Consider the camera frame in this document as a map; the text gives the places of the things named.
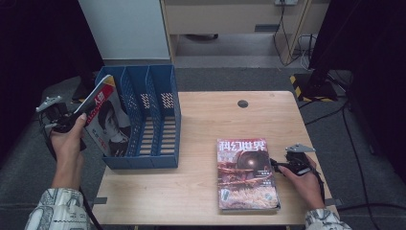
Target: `black controller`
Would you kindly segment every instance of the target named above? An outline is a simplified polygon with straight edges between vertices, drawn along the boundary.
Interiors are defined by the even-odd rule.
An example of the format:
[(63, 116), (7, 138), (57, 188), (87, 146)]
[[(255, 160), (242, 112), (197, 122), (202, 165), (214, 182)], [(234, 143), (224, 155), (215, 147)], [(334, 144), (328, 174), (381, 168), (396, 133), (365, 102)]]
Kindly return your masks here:
[(274, 167), (275, 172), (281, 173), (278, 166), (287, 167), (290, 171), (296, 175), (303, 175), (310, 172), (310, 163), (307, 160), (304, 152), (291, 152), (289, 151), (286, 155), (286, 160), (288, 163), (278, 163), (271, 159), (271, 165)]
[(286, 148), (287, 163), (279, 163), (271, 158), (271, 165), (277, 173), (281, 173), (278, 166), (284, 166), (296, 175), (304, 175), (313, 170), (313, 167), (311, 167), (310, 162), (305, 156), (305, 151), (314, 150), (315, 149), (303, 146), (301, 144), (296, 144), (292, 147)]
[[(61, 97), (47, 98), (45, 102), (36, 109), (37, 112), (42, 112), (46, 115), (50, 121), (52, 130), (55, 132), (66, 133), (69, 132), (75, 125), (77, 118), (83, 113), (88, 113), (94, 109), (95, 105), (91, 104), (87, 107), (80, 109), (79, 111), (72, 113), (69, 112), (65, 103), (60, 103)], [(86, 145), (83, 140), (80, 139), (80, 150), (85, 150)]]

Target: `gray carpet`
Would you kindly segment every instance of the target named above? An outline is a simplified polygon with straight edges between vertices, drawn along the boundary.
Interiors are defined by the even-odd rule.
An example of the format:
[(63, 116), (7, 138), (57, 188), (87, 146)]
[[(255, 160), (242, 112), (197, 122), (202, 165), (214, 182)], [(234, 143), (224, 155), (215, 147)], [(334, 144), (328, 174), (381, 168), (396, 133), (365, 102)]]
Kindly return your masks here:
[[(176, 69), (176, 78), (179, 91), (289, 90), (293, 92), (289, 77), (292, 74), (304, 72), (303, 69), (292, 68)], [(79, 78), (65, 80), (46, 89), (43, 97), (60, 95), (69, 102), (78, 83)], [(339, 95), (344, 95), (339, 88), (336, 91)], [(334, 103), (307, 104), (301, 108), (304, 121), (307, 123), (335, 111), (345, 101), (345, 98), (341, 98)], [(69, 103), (68, 105), (71, 109), (78, 106)], [(347, 109), (345, 114), (365, 176), (370, 202), (406, 206), (406, 185), (394, 174), (385, 156), (370, 154), (368, 143), (353, 114)], [(33, 117), (32, 123), (22, 133), (12, 150), (11, 157), (0, 172), (0, 229), (23, 229), (29, 213), (39, 201), (43, 191), (51, 184), (55, 161), (48, 152), (43, 137), (39, 134), (38, 121), (35, 119), (36, 117)], [(342, 113), (306, 127), (313, 147), (317, 150), (328, 186), (333, 196), (344, 203), (339, 208), (364, 204), (365, 195), (360, 171)], [(86, 163), (82, 189), (86, 197), (93, 200), (100, 186), (105, 165), (97, 147), (88, 136), (84, 138), (84, 142), (87, 149), (84, 152)], [(380, 229), (404, 229), (406, 226), (404, 210), (376, 206), (372, 207), (372, 213)], [(340, 212), (340, 216), (353, 229), (374, 229), (366, 208), (343, 211)], [(128, 226), (105, 226), (105, 229), (128, 229)], [(153, 227), (144, 226), (141, 229), (153, 229)], [(244, 229), (264, 228), (246, 227)]]

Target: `handheld controller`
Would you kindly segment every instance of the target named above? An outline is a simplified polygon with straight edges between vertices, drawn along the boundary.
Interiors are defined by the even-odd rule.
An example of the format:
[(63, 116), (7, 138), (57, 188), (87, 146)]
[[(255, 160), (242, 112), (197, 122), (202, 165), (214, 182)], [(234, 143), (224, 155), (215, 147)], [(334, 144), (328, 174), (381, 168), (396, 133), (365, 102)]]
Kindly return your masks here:
[(274, 168), (275, 172), (282, 173), (278, 166), (287, 167), (290, 171), (295, 173), (298, 176), (304, 175), (306, 173), (314, 173), (317, 177), (320, 186), (320, 193), (322, 196), (322, 200), (325, 200), (325, 189), (324, 189), (324, 182), (320, 177), (320, 174), (316, 171), (313, 166), (310, 165), (305, 152), (316, 151), (313, 148), (306, 147), (301, 144), (296, 144), (294, 146), (286, 148), (286, 160), (287, 163), (279, 163), (276, 160), (270, 158), (271, 166)]
[[(87, 113), (93, 109), (93, 106), (88, 106), (81, 109), (75, 113), (69, 112), (65, 103), (59, 103), (62, 98), (57, 96), (56, 98), (49, 98), (44, 101), (39, 107), (36, 108), (36, 112), (44, 113), (50, 123), (45, 127), (51, 127), (53, 131), (66, 133), (69, 132), (72, 127), (75, 125), (76, 119), (83, 113)], [(46, 137), (46, 142), (51, 150), (52, 144), (50, 143), (49, 138)], [(85, 150), (86, 145), (83, 140), (80, 139), (80, 150)]]

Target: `cable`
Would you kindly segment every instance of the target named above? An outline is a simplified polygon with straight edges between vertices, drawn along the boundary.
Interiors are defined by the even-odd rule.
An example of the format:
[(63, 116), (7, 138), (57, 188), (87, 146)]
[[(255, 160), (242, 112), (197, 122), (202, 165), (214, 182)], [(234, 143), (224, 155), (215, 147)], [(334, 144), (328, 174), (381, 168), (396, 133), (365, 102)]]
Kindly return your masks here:
[(276, 35), (277, 35), (277, 33), (278, 33), (278, 31), (275, 31), (275, 33), (273, 34), (273, 41), (274, 41), (274, 45), (275, 45), (275, 50), (276, 50), (277, 53), (278, 53), (278, 57), (280, 58), (280, 61), (281, 61), (282, 65), (283, 65), (283, 66), (287, 66), (287, 65), (291, 64), (293, 61), (295, 61), (297, 58), (299, 58), (301, 55), (298, 55), (297, 57), (292, 57), (292, 56), (291, 56), (291, 50), (290, 50), (290, 47), (289, 47), (289, 41), (288, 41), (288, 39), (287, 39), (287, 34), (286, 34), (286, 31), (284, 30), (284, 25), (283, 25), (284, 6), (285, 6), (284, 0), (281, 0), (282, 14), (281, 14), (280, 22), (279, 22), (279, 24), (278, 24), (278, 28), (279, 28), (279, 27), (282, 27), (284, 39), (286, 40), (287, 50), (288, 50), (288, 52), (289, 52), (289, 57), (291, 58), (291, 60), (290, 60), (289, 63), (286, 63), (286, 64), (283, 63), (282, 57), (281, 57), (281, 53), (280, 53), (279, 50), (278, 50), (277, 41), (276, 41), (276, 38), (275, 38)]
[(83, 205), (84, 205), (84, 208), (86, 209), (87, 215), (89, 216), (90, 219), (92, 219), (93, 224), (95, 225), (95, 227), (96, 227), (98, 230), (102, 230), (102, 226), (99, 224), (98, 220), (96, 219), (95, 215), (93, 214), (92, 208), (90, 207), (89, 203), (87, 202), (87, 199), (86, 199), (86, 197), (84, 196), (84, 192), (83, 192), (83, 190), (81, 189), (81, 187), (79, 187), (79, 191), (80, 191), (81, 194), (83, 195)]
[(315, 39), (315, 40), (317, 40), (317, 37), (314, 37), (313, 36), (313, 34), (310, 34), (310, 39), (309, 39), (309, 41), (308, 41), (308, 53), (307, 53), (307, 59), (308, 59), (308, 62), (310, 63), (310, 61), (311, 61), (311, 50), (312, 50), (312, 48), (311, 48), (311, 45), (312, 45), (312, 42), (313, 42), (313, 38)]
[(352, 140), (352, 136), (351, 136), (351, 133), (350, 133), (350, 129), (349, 129), (349, 126), (348, 126), (348, 124), (347, 124), (345, 109), (343, 109), (342, 114), (343, 114), (344, 125), (346, 126), (346, 131), (347, 131), (347, 134), (349, 135), (350, 142), (351, 142), (351, 146), (352, 146), (352, 150), (353, 150), (353, 152), (354, 152), (355, 159), (356, 159), (356, 162), (357, 162), (357, 165), (358, 165), (358, 170), (359, 170), (359, 173), (360, 173), (360, 176), (361, 176), (362, 188), (363, 188), (363, 190), (364, 190), (365, 201), (367, 202), (368, 213), (370, 214), (370, 217), (371, 217), (371, 221), (372, 221), (372, 223), (373, 223), (373, 226), (374, 226), (376, 229), (379, 229), (378, 225), (377, 225), (376, 222), (375, 222), (375, 219), (374, 219), (374, 217), (373, 217), (373, 214), (372, 214), (372, 210), (371, 210), (371, 206), (370, 206), (370, 199), (368, 198), (367, 187), (366, 187), (366, 185), (365, 185), (364, 173), (362, 172), (362, 167), (361, 167), (361, 164), (360, 164), (360, 161), (359, 161), (358, 153), (357, 153), (357, 151), (356, 151), (356, 149), (355, 149), (355, 145), (354, 145), (353, 140)]
[(405, 206), (400, 206), (396, 204), (386, 204), (386, 203), (368, 203), (368, 204), (358, 204), (350, 207), (345, 207), (345, 208), (337, 208), (338, 211), (343, 212), (351, 209), (359, 209), (359, 208), (365, 208), (366, 206), (377, 206), (377, 207), (389, 207), (389, 208), (396, 208), (396, 209), (401, 209), (406, 211)]
[(309, 104), (312, 104), (312, 103), (314, 103), (314, 102), (315, 102), (315, 101), (311, 101), (311, 102), (302, 104), (301, 106), (299, 106), (299, 109), (301, 109), (301, 108), (303, 108), (303, 107), (305, 107), (305, 106), (307, 106), (307, 105), (309, 105)]
[(330, 113), (328, 113), (328, 114), (326, 114), (326, 115), (324, 115), (324, 116), (322, 116), (322, 117), (319, 117), (319, 118), (317, 118), (317, 119), (314, 119), (314, 120), (312, 120), (312, 121), (310, 121), (310, 122), (307, 122), (307, 123), (304, 123), (304, 125), (305, 126), (308, 126), (308, 125), (311, 125), (311, 124), (313, 124), (313, 123), (316, 123), (316, 122), (318, 122), (318, 121), (320, 121), (320, 120), (322, 120), (322, 119), (325, 119), (325, 118), (327, 118), (327, 117), (330, 117), (330, 116), (332, 116), (332, 115), (334, 115), (334, 114), (337, 114), (337, 113), (339, 113), (341, 110), (344, 110), (344, 108), (346, 107), (346, 105), (349, 103), (349, 100), (346, 100), (346, 102), (339, 108), (339, 109), (337, 109), (337, 110), (335, 110), (335, 111), (332, 111), (332, 112), (330, 112)]
[(313, 50), (313, 48), (311, 48), (311, 43), (312, 43), (313, 34), (311, 34), (311, 35), (301, 35), (301, 36), (299, 36), (299, 38), (298, 38), (299, 47), (301, 47), (302, 37), (304, 37), (304, 36), (309, 36), (310, 39), (309, 39), (309, 41), (308, 41), (308, 49), (307, 49), (307, 50), (303, 50), (303, 51), (302, 51), (302, 49), (301, 49), (301, 53), (302, 53), (301, 65), (302, 65), (302, 67), (303, 67), (306, 71), (313, 71), (314, 69), (309, 69), (309, 68), (308, 68), (309, 64), (308, 64), (308, 63), (306, 62), (306, 60), (305, 60), (305, 54), (306, 54), (306, 53), (307, 53), (307, 58), (308, 58), (308, 61), (309, 61), (309, 62), (310, 62), (310, 59), (311, 59), (311, 57), (310, 57), (310, 52)]

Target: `gray floor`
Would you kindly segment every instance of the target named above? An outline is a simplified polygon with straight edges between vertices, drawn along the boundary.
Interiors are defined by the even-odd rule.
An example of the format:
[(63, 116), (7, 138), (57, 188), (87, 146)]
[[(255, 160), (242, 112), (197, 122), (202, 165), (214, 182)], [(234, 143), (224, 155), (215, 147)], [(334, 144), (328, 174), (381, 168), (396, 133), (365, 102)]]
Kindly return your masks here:
[[(221, 34), (216, 40), (182, 36), (174, 64), (179, 91), (293, 91), (288, 78), (295, 73), (308, 72), (304, 69), (306, 62), (304, 56), (288, 66), (283, 66), (276, 55), (270, 34)], [(345, 71), (339, 73), (344, 78), (349, 75)], [(49, 87), (43, 96), (61, 95), (69, 99), (78, 83), (79, 78), (65, 80)], [(339, 95), (344, 95), (340, 88), (336, 87), (336, 91)], [(301, 108), (304, 122), (335, 111), (345, 100), (341, 98), (334, 103), (311, 103), (304, 106)], [(385, 156), (370, 154), (368, 142), (353, 114), (346, 109), (345, 116), (365, 176), (370, 202), (406, 206), (406, 185), (393, 173), (392, 166)], [(365, 194), (360, 171), (342, 113), (320, 120), (306, 128), (313, 147), (317, 150), (333, 196), (344, 203), (341, 207), (364, 204)], [(97, 195), (105, 165), (90, 138), (86, 136), (84, 141), (88, 148), (84, 152), (86, 163), (82, 189), (87, 198), (93, 200)], [(50, 185), (55, 170), (55, 162), (47, 151), (42, 136), (38, 134), (37, 121), (27, 126), (17, 143), (9, 161), (0, 172), (0, 229), (24, 228), (28, 214), (42, 192)], [(406, 226), (404, 210), (374, 206), (372, 214), (380, 229), (404, 229)], [(374, 229), (366, 208), (340, 212), (340, 217), (353, 229)], [(128, 229), (128, 226), (104, 226), (104, 228)], [(153, 229), (153, 226), (142, 226), (141, 229)], [(273, 228), (246, 226), (243, 229)]]

